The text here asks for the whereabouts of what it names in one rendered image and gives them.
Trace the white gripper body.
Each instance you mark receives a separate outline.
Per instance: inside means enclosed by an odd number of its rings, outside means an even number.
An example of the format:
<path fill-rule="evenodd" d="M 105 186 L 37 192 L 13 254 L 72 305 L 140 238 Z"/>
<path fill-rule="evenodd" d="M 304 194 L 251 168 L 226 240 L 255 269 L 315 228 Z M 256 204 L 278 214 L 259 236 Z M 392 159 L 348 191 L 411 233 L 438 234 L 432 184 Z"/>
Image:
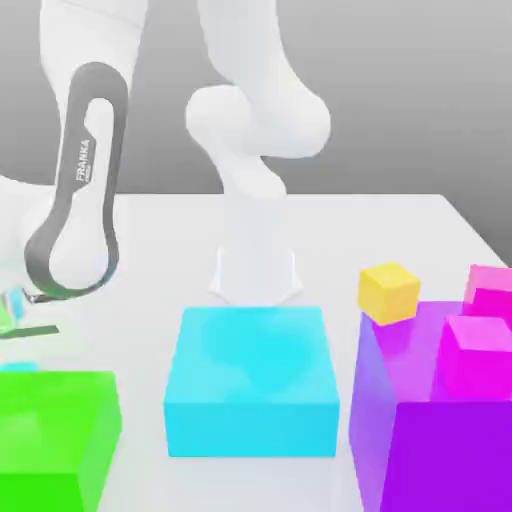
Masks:
<path fill-rule="evenodd" d="M 0 361 L 42 361 L 71 355 L 64 321 L 33 324 L 0 334 Z"/>

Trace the small yellow cube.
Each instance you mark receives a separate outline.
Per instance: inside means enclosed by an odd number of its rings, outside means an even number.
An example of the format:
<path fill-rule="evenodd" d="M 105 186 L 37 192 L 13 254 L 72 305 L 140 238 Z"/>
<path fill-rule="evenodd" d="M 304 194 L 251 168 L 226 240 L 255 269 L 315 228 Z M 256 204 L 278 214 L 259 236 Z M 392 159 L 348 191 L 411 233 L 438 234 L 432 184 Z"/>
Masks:
<path fill-rule="evenodd" d="M 360 271 L 358 306 L 379 326 L 416 315 L 420 280 L 396 262 Z"/>

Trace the small magenta cube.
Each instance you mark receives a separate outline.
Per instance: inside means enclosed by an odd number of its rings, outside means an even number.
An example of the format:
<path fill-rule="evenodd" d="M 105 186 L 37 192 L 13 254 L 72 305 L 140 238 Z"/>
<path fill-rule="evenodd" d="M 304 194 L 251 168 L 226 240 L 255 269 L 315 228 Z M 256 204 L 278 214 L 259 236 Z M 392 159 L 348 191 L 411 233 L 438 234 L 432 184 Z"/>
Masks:
<path fill-rule="evenodd" d="M 499 317 L 449 315 L 437 367 L 455 398 L 512 400 L 512 330 Z"/>

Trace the small pink cube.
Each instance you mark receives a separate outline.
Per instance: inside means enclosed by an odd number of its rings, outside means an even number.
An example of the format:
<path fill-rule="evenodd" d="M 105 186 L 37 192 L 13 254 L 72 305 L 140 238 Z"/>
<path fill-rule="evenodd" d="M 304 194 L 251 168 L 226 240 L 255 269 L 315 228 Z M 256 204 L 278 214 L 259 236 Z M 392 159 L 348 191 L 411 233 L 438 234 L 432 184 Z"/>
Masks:
<path fill-rule="evenodd" d="M 502 318 L 512 331 L 512 268 L 472 264 L 462 312 Z"/>

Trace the large green box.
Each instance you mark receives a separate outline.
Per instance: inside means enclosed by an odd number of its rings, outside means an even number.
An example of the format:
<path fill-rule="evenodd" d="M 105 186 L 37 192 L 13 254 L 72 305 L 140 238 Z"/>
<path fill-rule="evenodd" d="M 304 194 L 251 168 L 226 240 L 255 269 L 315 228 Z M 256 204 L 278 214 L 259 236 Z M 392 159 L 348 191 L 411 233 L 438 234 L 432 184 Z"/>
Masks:
<path fill-rule="evenodd" d="M 0 372 L 0 512 L 98 512 L 121 430 L 111 371 Z"/>

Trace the large cyan box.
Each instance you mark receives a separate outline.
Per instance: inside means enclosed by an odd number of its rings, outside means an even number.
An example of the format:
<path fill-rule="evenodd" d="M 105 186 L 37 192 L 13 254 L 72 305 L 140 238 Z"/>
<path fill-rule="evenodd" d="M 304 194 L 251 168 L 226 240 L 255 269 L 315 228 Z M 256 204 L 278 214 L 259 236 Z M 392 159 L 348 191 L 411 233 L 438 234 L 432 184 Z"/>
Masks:
<path fill-rule="evenodd" d="M 172 457 L 334 456 L 340 398 L 321 308 L 186 308 L 163 409 Z"/>

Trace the large purple box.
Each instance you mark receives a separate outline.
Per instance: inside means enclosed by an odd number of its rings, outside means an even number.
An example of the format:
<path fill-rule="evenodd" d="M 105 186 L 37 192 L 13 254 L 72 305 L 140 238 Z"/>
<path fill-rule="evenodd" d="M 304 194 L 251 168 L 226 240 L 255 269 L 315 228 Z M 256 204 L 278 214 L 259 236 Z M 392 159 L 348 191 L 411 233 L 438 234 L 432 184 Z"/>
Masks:
<path fill-rule="evenodd" d="M 461 304 L 360 321 L 349 443 L 364 512 L 512 512 L 512 400 L 447 392 L 437 357 L 449 315 Z"/>

